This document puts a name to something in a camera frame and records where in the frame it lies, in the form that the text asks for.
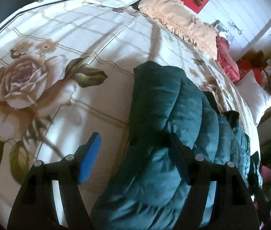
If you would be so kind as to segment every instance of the white pillow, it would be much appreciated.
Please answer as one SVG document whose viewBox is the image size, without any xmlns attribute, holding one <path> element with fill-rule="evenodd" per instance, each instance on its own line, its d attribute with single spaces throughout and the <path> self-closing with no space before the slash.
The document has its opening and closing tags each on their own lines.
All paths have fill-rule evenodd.
<svg viewBox="0 0 271 230">
<path fill-rule="evenodd" d="M 258 126 L 265 111 L 271 107 L 271 95 L 258 84 L 253 71 L 250 71 L 236 87 L 248 105 L 255 125 Z"/>
</svg>

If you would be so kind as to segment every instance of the beige pillow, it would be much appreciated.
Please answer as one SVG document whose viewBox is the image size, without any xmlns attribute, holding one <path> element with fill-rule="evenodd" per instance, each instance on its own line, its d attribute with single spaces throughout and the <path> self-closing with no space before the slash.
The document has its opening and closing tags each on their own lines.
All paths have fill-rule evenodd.
<svg viewBox="0 0 271 230">
<path fill-rule="evenodd" d="M 217 59 L 217 29 L 199 20 L 183 7 L 180 0 L 142 0 L 141 12 L 161 22 L 172 33 Z"/>
</svg>

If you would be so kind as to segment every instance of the rose print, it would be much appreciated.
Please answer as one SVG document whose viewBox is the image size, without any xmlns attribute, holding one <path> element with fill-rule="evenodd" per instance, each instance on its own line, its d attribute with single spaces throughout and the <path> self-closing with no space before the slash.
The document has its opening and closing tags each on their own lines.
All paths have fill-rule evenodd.
<svg viewBox="0 0 271 230">
<path fill-rule="evenodd" d="M 20 139 L 34 117 L 45 117 L 76 90 L 63 78 L 65 55 L 45 60 L 25 54 L 0 68 L 0 136 Z"/>
</svg>

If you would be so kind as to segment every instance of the pink cloth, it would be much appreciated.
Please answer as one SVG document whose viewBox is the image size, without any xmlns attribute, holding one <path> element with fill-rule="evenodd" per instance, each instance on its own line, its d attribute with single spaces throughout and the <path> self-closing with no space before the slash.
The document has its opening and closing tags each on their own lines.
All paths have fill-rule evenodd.
<svg viewBox="0 0 271 230">
<path fill-rule="evenodd" d="M 263 184 L 271 182 L 271 170 L 268 167 L 261 166 L 260 174 L 263 178 Z"/>
<path fill-rule="evenodd" d="M 220 36 L 216 37 L 217 61 L 221 65 L 228 78 L 236 83 L 240 80 L 239 67 L 231 58 L 228 41 Z"/>
</svg>

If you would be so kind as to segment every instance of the white bedsheet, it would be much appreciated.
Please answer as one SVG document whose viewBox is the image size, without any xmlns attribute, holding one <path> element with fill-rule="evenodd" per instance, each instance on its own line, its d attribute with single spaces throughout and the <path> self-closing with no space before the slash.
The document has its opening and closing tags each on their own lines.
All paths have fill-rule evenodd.
<svg viewBox="0 0 271 230">
<path fill-rule="evenodd" d="M 251 154 L 260 150 L 251 112 L 220 65 L 160 23 L 126 7 L 135 1 L 44 0 L 0 24 L 0 144 L 4 143 L 0 223 L 4 227 L 20 188 L 15 179 L 21 180 L 37 159 L 49 163 L 61 159 L 58 153 L 74 153 L 97 131 L 101 150 L 89 180 L 79 187 L 91 211 L 123 158 L 133 69 L 148 60 L 182 68 L 198 87 L 214 93 L 221 112 L 238 111 L 250 137 Z M 84 57 L 81 64 L 75 60 Z M 68 71 L 72 60 L 79 65 Z M 17 82 L 28 80 L 33 70 L 33 83 L 19 90 Z M 70 72 L 87 76 L 76 83 Z M 46 129 L 34 137 L 38 121 Z"/>
</svg>

